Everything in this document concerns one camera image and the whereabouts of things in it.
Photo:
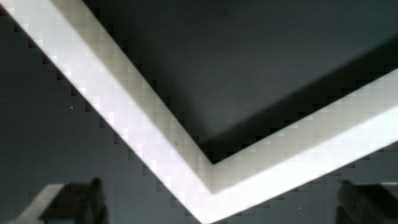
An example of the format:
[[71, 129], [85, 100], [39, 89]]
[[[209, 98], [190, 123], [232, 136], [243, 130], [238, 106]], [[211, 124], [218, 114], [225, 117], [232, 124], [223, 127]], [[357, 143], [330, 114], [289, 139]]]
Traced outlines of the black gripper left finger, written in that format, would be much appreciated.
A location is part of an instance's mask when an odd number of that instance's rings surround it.
[[16, 224], [108, 224], [103, 184], [49, 184], [39, 192]]

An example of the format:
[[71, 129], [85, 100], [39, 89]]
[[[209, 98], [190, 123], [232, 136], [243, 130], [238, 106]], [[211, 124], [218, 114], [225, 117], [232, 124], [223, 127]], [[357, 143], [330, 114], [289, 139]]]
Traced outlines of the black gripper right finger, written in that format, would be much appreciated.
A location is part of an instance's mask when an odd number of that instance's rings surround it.
[[398, 224], [398, 183], [341, 182], [335, 224]]

